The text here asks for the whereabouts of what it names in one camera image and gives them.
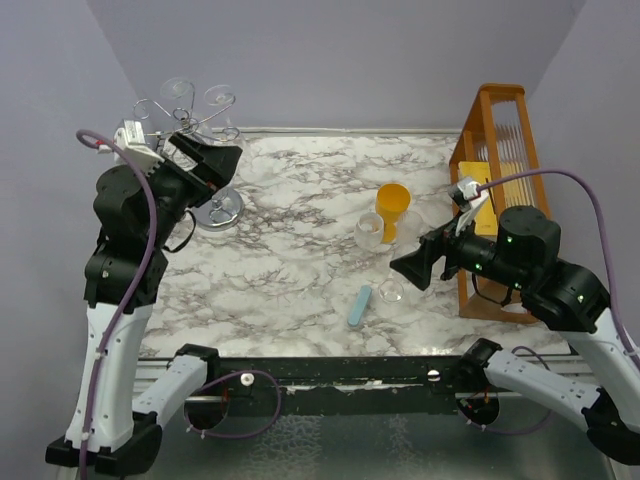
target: gray floor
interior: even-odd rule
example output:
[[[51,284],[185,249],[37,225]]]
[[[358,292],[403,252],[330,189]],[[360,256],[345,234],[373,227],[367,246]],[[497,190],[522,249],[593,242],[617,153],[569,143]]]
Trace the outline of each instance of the gray floor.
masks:
[[[496,426],[518,428],[544,411],[504,399]],[[234,420],[248,431],[263,419]],[[149,480],[608,480],[608,461],[562,419],[526,437],[481,433],[460,417],[283,417],[253,440],[201,440],[176,415]]]

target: wooden dish rack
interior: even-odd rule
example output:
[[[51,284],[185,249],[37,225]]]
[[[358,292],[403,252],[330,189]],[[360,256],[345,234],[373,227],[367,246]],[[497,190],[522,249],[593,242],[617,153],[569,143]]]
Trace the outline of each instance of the wooden dish rack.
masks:
[[[488,162],[492,179],[538,168],[538,157],[527,114],[525,91],[520,85],[485,84],[480,87],[449,161],[451,183],[460,180],[460,162]],[[528,177],[492,189],[496,215],[514,205],[533,205],[550,218],[549,205],[540,176]],[[507,288],[483,278],[477,279],[481,295],[501,301]],[[526,313],[505,311],[496,303],[473,293],[470,275],[458,273],[460,316],[515,323],[535,323]],[[513,292],[512,303],[519,303]]]

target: white round knob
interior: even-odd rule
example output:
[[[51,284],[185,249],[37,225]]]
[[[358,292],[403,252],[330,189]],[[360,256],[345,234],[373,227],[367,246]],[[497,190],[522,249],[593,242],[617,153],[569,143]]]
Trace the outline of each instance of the white round knob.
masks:
[[[240,375],[240,383],[245,387],[250,387],[253,385],[253,381],[255,380],[253,373],[243,373]]]

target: yellow object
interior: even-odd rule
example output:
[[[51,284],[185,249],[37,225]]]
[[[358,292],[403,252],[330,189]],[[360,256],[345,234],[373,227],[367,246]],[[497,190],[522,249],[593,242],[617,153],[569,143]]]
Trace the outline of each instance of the yellow object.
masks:
[[[382,243],[391,243],[396,238],[394,225],[411,203],[409,190],[399,183],[388,183],[380,187],[376,196],[376,213],[384,220]]]
[[[476,182],[487,183],[491,181],[491,171],[488,162],[460,162],[461,177],[471,177]],[[480,209],[475,218],[476,235],[492,236],[498,235],[498,220],[493,210],[493,202],[489,200]]]

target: gray veining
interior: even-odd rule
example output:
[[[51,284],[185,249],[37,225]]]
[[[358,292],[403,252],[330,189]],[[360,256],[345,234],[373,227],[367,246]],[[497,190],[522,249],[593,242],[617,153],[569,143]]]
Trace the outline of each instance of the gray veining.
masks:
[[[402,279],[405,297],[385,303],[377,285],[391,252],[359,249],[358,217],[391,181],[412,193],[429,227],[451,218],[445,188],[453,137],[265,137],[248,140],[234,179],[246,202],[227,232],[197,230],[170,256],[143,355],[170,356],[184,343],[226,356],[445,355],[477,338],[505,348],[567,353],[542,324],[519,326],[457,316],[456,282],[426,292]],[[185,221],[174,242],[190,227]],[[441,271],[436,265],[434,272]],[[374,295],[363,326],[347,316],[364,284]]]

